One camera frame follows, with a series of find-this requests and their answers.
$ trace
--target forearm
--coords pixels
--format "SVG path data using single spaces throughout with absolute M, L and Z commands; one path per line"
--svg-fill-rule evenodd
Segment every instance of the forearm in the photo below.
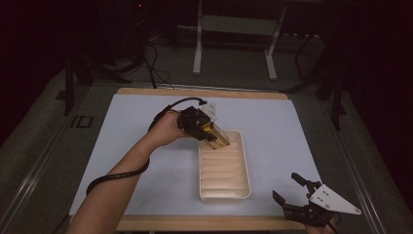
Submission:
M 136 171 L 147 162 L 156 146 L 144 137 L 109 172 L 110 175 Z M 113 233 L 128 206 L 138 176 L 105 181 L 87 196 L 67 233 Z

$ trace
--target table leg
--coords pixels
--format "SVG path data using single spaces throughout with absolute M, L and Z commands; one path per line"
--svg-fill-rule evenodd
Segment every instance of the table leg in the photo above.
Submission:
M 268 69 L 268 75 L 270 76 L 270 80 L 277 80 L 277 73 L 276 73 L 276 69 L 274 67 L 274 61 L 273 61 L 273 51 L 274 51 L 274 48 L 276 47 L 277 39 L 280 36 L 280 31 L 282 29 L 282 21 L 284 19 L 285 12 L 286 12 L 286 6 L 283 6 L 278 23 L 276 25 L 276 28 L 274 29 L 273 40 L 271 41 L 271 45 L 268 49 L 264 51 L 264 56 L 267 62 L 267 69 Z
M 197 48 L 195 51 L 194 68 L 192 73 L 194 75 L 201 74 L 201 61 L 203 58 L 203 1 L 198 1 L 198 26 L 197 26 Z

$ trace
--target rectangular container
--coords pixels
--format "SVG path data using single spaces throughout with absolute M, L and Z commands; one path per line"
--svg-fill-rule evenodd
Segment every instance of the rectangular container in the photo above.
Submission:
M 204 204 L 238 204 L 251 193 L 243 138 L 223 131 L 230 145 L 218 149 L 200 142 L 200 196 Z

